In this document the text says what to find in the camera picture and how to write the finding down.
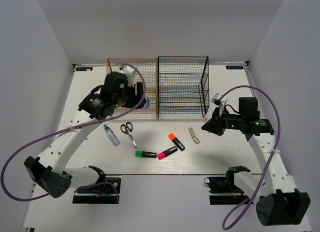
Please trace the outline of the blue tape dispenser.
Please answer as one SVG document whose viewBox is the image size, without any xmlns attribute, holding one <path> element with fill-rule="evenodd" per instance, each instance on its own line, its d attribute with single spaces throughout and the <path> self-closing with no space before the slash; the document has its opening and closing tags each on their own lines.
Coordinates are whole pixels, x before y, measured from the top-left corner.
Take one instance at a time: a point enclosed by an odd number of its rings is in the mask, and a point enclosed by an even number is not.
<svg viewBox="0 0 320 232">
<path fill-rule="evenodd" d="M 143 110 L 148 110 L 151 106 L 151 101 L 148 97 L 144 98 Z"/>
</svg>

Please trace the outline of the black handled scissors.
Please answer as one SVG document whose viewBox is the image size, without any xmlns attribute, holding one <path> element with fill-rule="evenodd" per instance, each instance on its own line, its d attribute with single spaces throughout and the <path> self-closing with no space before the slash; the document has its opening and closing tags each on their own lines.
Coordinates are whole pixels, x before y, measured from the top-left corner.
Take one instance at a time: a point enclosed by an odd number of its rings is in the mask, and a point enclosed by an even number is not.
<svg viewBox="0 0 320 232">
<path fill-rule="evenodd" d="M 135 142 L 135 140 L 134 140 L 134 138 L 132 136 L 132 131 L 133 131 L 132 123 L 131 122 L 126 122 L 124 124 L 121 124 L 120 129 L 124 134 L 128 135 L 128 137 L 130 138 L 134 148 L 136 149 L 137 148 L 137 144 L 136 144 L 136 142 Z"/>
</svg>

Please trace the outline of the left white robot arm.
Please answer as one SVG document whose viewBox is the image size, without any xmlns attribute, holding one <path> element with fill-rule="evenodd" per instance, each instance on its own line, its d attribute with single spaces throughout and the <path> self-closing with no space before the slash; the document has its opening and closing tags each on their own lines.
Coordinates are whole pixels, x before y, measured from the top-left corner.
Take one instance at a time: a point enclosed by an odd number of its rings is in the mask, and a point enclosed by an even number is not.
<svg viewBox="0 0 320 232">
<path fill-rule="evenodd" d="M 29 156 L 24 166 L 31 179 L 53 198 L 59 198 L 69 188 L 92 188 L 99 192 L 105 188 L 106 175 L 96 166 L 67 168 L 67 163 L 105 119 L 112 119 L 116 108 L 128 112 L 148 103 L 145 82 L 136 82 L 136 68 L 124 66 L 111 72 L 82 100 L 67 128 L 37 157 Z"/>
</svg>

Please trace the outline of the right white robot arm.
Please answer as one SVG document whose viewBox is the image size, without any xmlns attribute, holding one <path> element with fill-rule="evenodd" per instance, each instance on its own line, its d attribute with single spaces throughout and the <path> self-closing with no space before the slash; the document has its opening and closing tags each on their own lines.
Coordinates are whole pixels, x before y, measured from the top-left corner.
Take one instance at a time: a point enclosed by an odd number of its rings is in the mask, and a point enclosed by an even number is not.
<svg viewBox="0 0 320 232">
<path fill-rule="evenodd" d="M 226 129 L 241 131 L 253 149 L 262 176 L 257 180 L 246 166 L 228 168 L 222 178 L 207 177 L 204 183 L 210 193 L 244 193 L 247 204 L 254 204 L 263 226 L 299 225 L 311 203 L 306 192 L 300 192 L 289 176 L 279 151 L 274 149 L 276 138 L 268 119 L 260 118 L 258 100 L 241 97 L 238 112 L 226 109 L 226 100 L 213 100 L 217 105 L 212 118 L 202 130 L 222 136 Z"/>
</svg>

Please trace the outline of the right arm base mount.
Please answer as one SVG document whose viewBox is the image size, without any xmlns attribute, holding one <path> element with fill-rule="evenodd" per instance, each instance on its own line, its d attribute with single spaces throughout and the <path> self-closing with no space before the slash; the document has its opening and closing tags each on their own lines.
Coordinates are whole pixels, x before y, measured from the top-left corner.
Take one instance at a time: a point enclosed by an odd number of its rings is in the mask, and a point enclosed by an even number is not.
<svg viewBox="0 0 320 232">
<path fill-rule="evenodd" d="M 206 177 L 203 184 L 209 188 L 209 203 L 212 206 L 238 205 L 249 200 L 241 189 L 229 186 L 226 177 Z"/>
</svg>

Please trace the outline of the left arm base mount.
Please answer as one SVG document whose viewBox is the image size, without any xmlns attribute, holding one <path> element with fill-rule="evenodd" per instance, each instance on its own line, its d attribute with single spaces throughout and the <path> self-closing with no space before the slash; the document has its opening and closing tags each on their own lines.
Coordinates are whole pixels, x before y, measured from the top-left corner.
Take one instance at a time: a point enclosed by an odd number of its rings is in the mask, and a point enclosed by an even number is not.
<svg viewBox="0 0 320 232">
<path fill-rule="evenodd" d="M 122 177 L 106 177 L 108 184 L 74 190 L 73 204 L 116 205 L 120 200 Z"/>
</svg>

